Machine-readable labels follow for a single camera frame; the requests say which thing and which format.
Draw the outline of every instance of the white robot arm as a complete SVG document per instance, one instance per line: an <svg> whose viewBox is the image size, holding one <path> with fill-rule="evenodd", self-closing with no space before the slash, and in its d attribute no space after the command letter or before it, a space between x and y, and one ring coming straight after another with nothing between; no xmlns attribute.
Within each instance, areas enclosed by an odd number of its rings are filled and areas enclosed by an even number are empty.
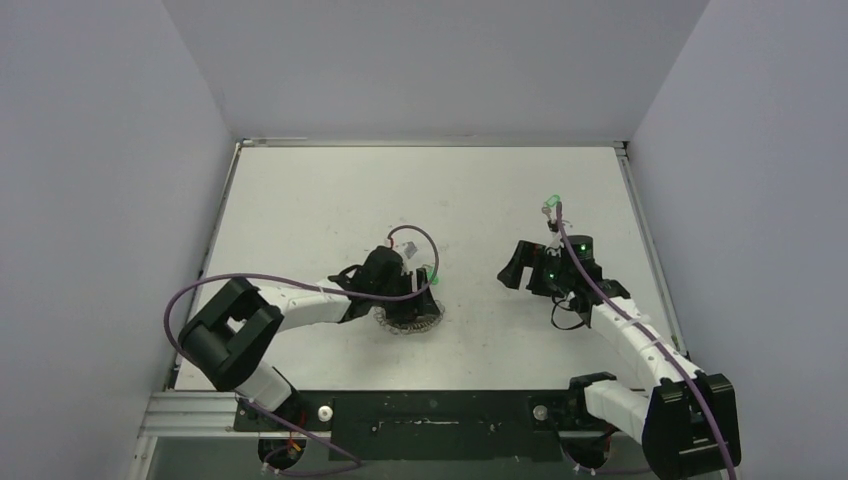
<svg viewBox="0 0 848 480"><path fill-rule="evenodd" d="M300 412L296 389L262 361L274 335L314 323L347 322L374 306L383 309L391 328L421 331L422 325L431 327L441 318L432 292L424 289L427 278L426 269L408 271L403 257L385 246L375 248L362 265L313 284L318 291L232 278L186 324L178 342L217 390L235 391L291 418ZM411 298L394 301L403 296Z"/></svg>

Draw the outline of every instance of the bolt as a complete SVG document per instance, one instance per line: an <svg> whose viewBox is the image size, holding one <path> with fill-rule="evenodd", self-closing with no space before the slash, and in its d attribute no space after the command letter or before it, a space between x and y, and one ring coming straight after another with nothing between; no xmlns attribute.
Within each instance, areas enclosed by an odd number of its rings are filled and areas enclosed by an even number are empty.
<svg viewBox="0 0 848 480"><path fill-rule="evenodd" d="M544 405L536 405L533 407L533 418L538 421L544 421L548 419L548 407Z"/></svg>

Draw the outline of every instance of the green light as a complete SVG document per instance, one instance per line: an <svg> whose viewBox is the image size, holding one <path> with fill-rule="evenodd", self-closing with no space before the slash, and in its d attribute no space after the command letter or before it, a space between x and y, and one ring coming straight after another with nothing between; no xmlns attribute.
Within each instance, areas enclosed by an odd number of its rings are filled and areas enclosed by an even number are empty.
<svg viewBox="0 0 848 480"><path fill-rule="evenodd" d="M545 200L545 206L548 208L554 208L557 203L559 203L559 195L551 195L550 198Z"/></svg>

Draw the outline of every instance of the screw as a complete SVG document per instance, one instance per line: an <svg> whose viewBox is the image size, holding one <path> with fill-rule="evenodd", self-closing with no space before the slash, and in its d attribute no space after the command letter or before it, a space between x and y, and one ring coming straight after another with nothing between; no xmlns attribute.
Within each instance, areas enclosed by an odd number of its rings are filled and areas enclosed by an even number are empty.
<svg viewBox="0 0 848 480"><path fill-rule="evenodd" d="M333 418L333 409L327 405L323 405L318 408L318 420L322 422L329 422L330 419Z"/></svg>
<svg viewBox="0 0 848 480"><path fill-rule="evenodd" d="M544 421L548 419L548 407L544 405L536 405L533 407L533 418L538 421Z"/></svg>

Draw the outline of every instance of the black bracket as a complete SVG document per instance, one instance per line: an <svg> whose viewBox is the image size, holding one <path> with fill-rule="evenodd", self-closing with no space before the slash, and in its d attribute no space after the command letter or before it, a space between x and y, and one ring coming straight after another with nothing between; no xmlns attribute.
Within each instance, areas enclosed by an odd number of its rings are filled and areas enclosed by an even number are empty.
<svg viewBox="0 0 848 480"><path fill-rule="evenodd" d="M694 383L707 401L734 465L742 460L736 396L724 375L698 372ZM684 382L665 379L654 387L642 449L661 479L692 477L724 468L718 443Z"/></svg>

